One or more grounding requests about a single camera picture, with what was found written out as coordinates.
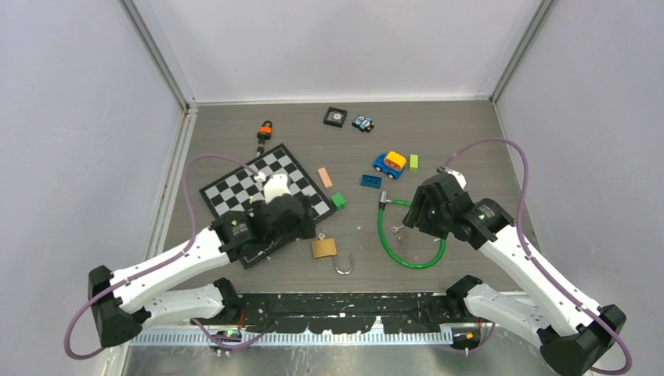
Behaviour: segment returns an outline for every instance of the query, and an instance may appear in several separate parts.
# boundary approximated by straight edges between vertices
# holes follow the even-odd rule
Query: toy car
[[[357,115],[355,120],[352,122],[353,127],[359,129],[362,132],[371,132],[371,129],[374,129],[374,120],[371,117],[365,117],[364,115]]]
[[[397,180],[406,167],[406,158],[395,151],[383,153],[376,158],[373,168],[376,171],[383,172],[390,179]]]

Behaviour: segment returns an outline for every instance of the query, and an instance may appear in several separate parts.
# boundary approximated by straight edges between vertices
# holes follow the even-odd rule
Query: small black square frame
[[[329,107],[327,109],[327,112],[325,113],[325,118],[323,119],[323,123],[341,128],[344,126],[344,121],[346,120],[347,115],[348,111],[346,110],[342,110],[341,108]]]

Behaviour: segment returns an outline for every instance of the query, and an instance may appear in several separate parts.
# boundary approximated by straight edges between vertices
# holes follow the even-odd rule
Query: blue lego brick
[[[369,188],[380,189],[381,184],[383,183],[383,178],[380,176],[373,176],[362,174],[362,178],[359,181],[360,186],[368,186]]]

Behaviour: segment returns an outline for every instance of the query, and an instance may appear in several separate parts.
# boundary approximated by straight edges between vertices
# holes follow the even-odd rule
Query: yellow-green block
[[[410,171],[415,172],[417,171],[417,162],[419,161],[419,157],[416,154],[411,154],[410,155],[410,162],[408,163],[408,168]]]

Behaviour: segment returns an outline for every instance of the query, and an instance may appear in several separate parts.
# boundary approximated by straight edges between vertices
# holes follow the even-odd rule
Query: green coiled cable
[[[403,200],[388,200],[388,203],[391,204],[397,204],[397,205],[402,205],[402,206],[407,206],[410,207],[410,202],[408,201],[403,201]],[[385,234],[383,231],[383,208],[378,208],[378,236],[381,239],[381,243],[383,244],[383,248],[385,248],[385,251],[388,253],[390,257],[392,257],[393,260],[395,260],[398,264],[401,264],[405,266],[406,268],[411,268],[411,269],[427,269],[435,265],[436,262],[440,261],[442,258],[443,254],[445,254],[445,239],[440,240],[440,248],[438,249],[438,254],[434,258],[431,259],[431,261],[426,262],[424,264],[413,264],[410,262],[407,262],[400,258],[399,256],[395,255],[395,253],[392,251],[390,248],[390,245],[388,244],[388,241],[385,239]]]

